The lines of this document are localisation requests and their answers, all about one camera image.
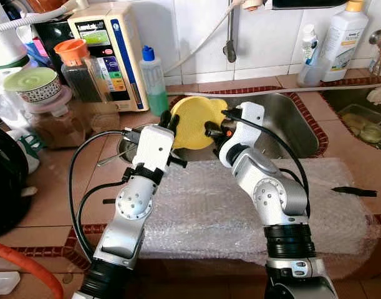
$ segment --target black cable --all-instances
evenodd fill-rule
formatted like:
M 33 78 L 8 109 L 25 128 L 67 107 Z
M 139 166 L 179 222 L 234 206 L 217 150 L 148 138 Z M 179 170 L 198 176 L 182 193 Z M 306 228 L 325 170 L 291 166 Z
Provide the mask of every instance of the black cable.
M 83 243 L 79 237 L 79 229 L 77 227 L 77 222 L 75 220 L 75 211 L 74 211 L 74 200 L 72 198 L 72 173 L 74 172 L 74 163 L 79 155 L 79 153 L 89 145 L 93 140 L 109 135 L 109 134 L 120 134 L 123 135 L 122 131 L 105 131 L 101 132 L 99 134 L 96 134 L 92 137 L 90 137 L 88 140 L 86 140 L 84 143 L 82 143 L 77 150 L 75 151 L 74 155 L 71 158 L 70 166 L 69 166 L 69 171 L 68 171 L 68 204 L 70 208 L 70 216 L 71 216 L 71 221 L 72 221 L 72 227 L 74 228 L 75 234 L 78 238 L 79 245 L 81 246 L 82 250 L 84 251 L 86 257 L 88 258 L 89 261 L 92 261 L 92 249 L 90 247 L 87 247 L 87 244 Z
M 81 242 L 83 242 L 84 244 L 86 244 L 87 248 L 90 248 L 90 250 L 93 252 L 92 250 L 92 246 L 91 244 L 89 243 L 88 239 L 86 238 L 85 236 L 85 233 L 84 233 L 84 230 L 82 228 L 82 221 L 81 221 L 81 217 L 82 217 L 82 211 L 84 210 L 84 206 L 85 206 L 85 203 L 86 201 L 88 200 L 88 198 L 96 191 L 98 190 L 101 190 L 101 189 L 104 189 L 104 188 L 109 188 L 109 187 L 115 187 L 115 186 L 119 186 L 119 185 L 123 185 L 125 184 L 127 181 L 125 180 L 122 180 L 120 182 L 116 182 L 116 183 L 108 183 L 108 184 L 103 184 L 103 185 L 99 185 L 97 187 L 94 187 L 92 188 L 91 190 L 89 190 L 88 192 L 86 192 L 86 194 L 83 196 L 83 198 L 81 199 L 80 201 L 80 204 L 79 204 L 79 207 L 78 207 L 78 211 L 77 211 L 77 218 L 76 218 L 76 221 L 77 221 L 77 227 L 78 227 L 78 236 L 82 239 Z
M 282 172 L 282 173 L 288 173 L 291 175 L 291 177 L 293 178 L 293 180 L 295 180 L 297 183 L 299 183 L 301 186 L 302 186 L 302 183 L 300 181 L 300 179 L 298 178 L 298 176 L 293 173 L 290 169 L 287 169 L 287 168 L 279 168 L 279 170 Z
M 232 114 L 230 111 L 227 111 L 227 110 L 223 110 L 222 114 L 226 115 L 227 117 L 229 117 L 232 120 L 241 121 L 242 123 L 245 123 L 246 125 L 249 125 L 255 129 L 259 129 L 262 132 L 264 132 L 265 134 L 268 134 L 270 137 L 274 138 L 289 153 L 290 157 L 293 159 L 293 161 L 297 165 L 297 168 L 301 174 L 302 185 L 303 185 L 305 193 L 307 195 L 306 212 L 307 212 L 307 216 L 309 217 L 311 214 L 311 205 L 309 204 L 309 185 L 308 185 L 307 175 L 305 174 L 305 171 L 304 171 L 304 168 L 302 167 L 301 162 L 298 160 L 296 154 L 293 152 L 293 150 L 290 148 L 290 146 L 288 146 L 287 143 L 285 143 L 282 140 L 282 138 L 278 137 L 278 135 L 275 134 L 270 129 L 267 129 L 263 126 L 257 125 L 256 123 L 253 123 L 251 121 L 245 120 L 244 118 L 238 117 L 238 116 Z

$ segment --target kitchen counter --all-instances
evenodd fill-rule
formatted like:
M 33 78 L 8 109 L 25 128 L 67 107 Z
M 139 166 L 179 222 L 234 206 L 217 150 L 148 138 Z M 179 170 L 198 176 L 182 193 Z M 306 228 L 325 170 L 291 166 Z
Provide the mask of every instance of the kitchen counter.
M 366 76 L 365 70 L 350 70 L 347 73 L 349 79 Z M 263 86 L 297 87 L 296 76 L 179 85 L 169 87 L 168 91 L 208 92 Z M 304 92 L 298 96 L 329 138 L 328 148 L 322 156 L 344 161 L 353 175 L 356 187 L 378 191 L 378 197 L 364 197 L 362 201 L 381 220 L 381 151 L 352 136 L 319 93 Z M 122 128 L 156 122 L 158 118 L 150 112 L 123 113 L 121 117 Z M 101 168 L 95 166 L 98 160 L 117 154 L 118 139 L 119 136 L 99 138 L 79 156 L 74 171 L 76 202 L 87 190 L 99 184 L 120 180 L 128 166 L 121 159 Z M 18 248 L 55 273 L 80 273 L 87 266 L 75 242 L 67 205 L 67 170 L 73 152 L 73 149 L 64 149 L 45 150 L 41 153 L 42 164 L 28 179 L 29 185 L 36 186 L 39 190 L 33 197 L 32 206 L 17 228 L 0 237 L 0 243 Z M 103 205 L 102 200 L 115 198 L 119 189 L 120 187 L 115 187 L 96 192 L 87 203 L 82 223 L 86 225 L 86 232 L 94 233 L 90 235 L 91 238 L 100 236 L 102 224 L 108 223 L 113 216 L 114 205 Z M 10 269 L 11 265 L 0 261 L 0 268 Z

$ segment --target orange hose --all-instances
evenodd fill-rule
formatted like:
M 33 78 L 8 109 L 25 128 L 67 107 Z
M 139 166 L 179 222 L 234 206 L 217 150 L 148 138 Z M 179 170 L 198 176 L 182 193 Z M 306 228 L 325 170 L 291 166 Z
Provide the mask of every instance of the orange hose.
M 0 257 L 31 272 L 51 289 L 55 299 L 63 299 L 63 288 L 60 282 L 45 267 L 2 244 L 0 244 Z

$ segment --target white bottle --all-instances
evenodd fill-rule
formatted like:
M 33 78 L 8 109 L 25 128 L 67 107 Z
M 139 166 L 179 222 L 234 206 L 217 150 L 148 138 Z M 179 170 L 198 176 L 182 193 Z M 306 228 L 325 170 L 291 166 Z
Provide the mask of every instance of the white bottle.
M 369 21 L 362 12 L 363 6 L 363 0 L 349 1 L 345 11 L 332 18 L 321 51 L 321 57 L 330 61 L 330 67 L 326 71 L 323 81 L 344 78 L 349 62 L 358 46 L 358 41 Z
M 313 24 L 306 25 L 302 29 L 302 33 L 302 52 L 304 53 L 304 62 L 310 64 L 318 43 L 315 26 Z

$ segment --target pipe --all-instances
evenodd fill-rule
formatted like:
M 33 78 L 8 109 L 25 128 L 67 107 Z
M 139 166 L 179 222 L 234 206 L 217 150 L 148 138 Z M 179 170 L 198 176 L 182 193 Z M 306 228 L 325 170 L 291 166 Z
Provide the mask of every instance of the pipe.
M 232 3 L 233 0 L 228 0 L 228 7 L 230 7 Z M 226 38 L 226 44 L 223 47 L 223 53 L 231 64 L 236 61 L 236 51 L 234 50 L 233 44 L 233 17 L 234 9 L 232 9 L 228 15 L 228 37 Z
M 61 16 L 62 14 L 66 13 L 67 11 L 71 11 L 77 7 L 77 0 L 68 0 L 66 3 L 61 5 L 61 7 L 45 12 L 43 14 L 34 14 L 29 17 L 25 17 L 23 19 L 17 19 L 10 22 L 5 22 L 0 24 L 0 32 L 7 31 L 10 29 L 15 29 L 17 27 L 25 26 L 25 25 L 31 25 L 35 23 L 42 23 L 46 22 L 50 19 L 53 19 L 55 17 Z
M 31 272 L 42 280 L 53 292 L 55 299 L 63 299 L 63 288 L 60 282 L 45 267 L 26 257 L 14 249 L 0 244 L 0 257 L 16 264 L 17 266 Z
M 188 95 L 188 96 L 190 96 L 191 95 L 191 96 L 196 96 L 196 97 L 241 98 L 241 97 L 252 97 L 255 95 L 270 95 L 272 93 L 321 92 L 324 90 L 347 90 L 347 89 L 363 89 L 363 88 L 376 88 L 376 87 L 381 87 L 381 83 L 371 84 L 371 85 L 275 89 L 275 90 L 266 90 L 265 92 L 234 93 L 234 94 L 201 93 L 201 92 L 168 92 L 168 96 L 174 96 L 174 95 Z
M 181 64 L 183 64 L 185 61 L 187 61 L 191 56 L 193 56 L 197 51 L 198 49 L 200 49 L 205 43 L 206 41 L 213 35 L 213 33 L 217 30 L 217 28 L 219 28 L 219 26 L 222 24 L 222 22 L 226 19 L 226 16 L 237 6 L 237 5 L 240 5 L 244 3 L 244 0 L 233 0 L 232 3 L 228 6 L 228 8 L 226 8 L 225 12 L 224 12 L 224 15 L 222 16 L 222 18 L 216 23 L 216 25 L 214 26 L 214 28 L 212 29 L 212 31 L 210 31 L 210 33 L 203 39 L 201 40 L 201 42 L 198 44 L 198 46 L 192 50 L 188 55 L 186 55 L 184 58 L 180 59 L 177 63 L 173 64 L 172 66 L 170 66 L 169 68 L 167 68 L 166 70 L 164 70 L 164 75 L 167 75 L 167 73 L 171 72 L 173 69 L 177 68 L 178 66 L 180 66 Z

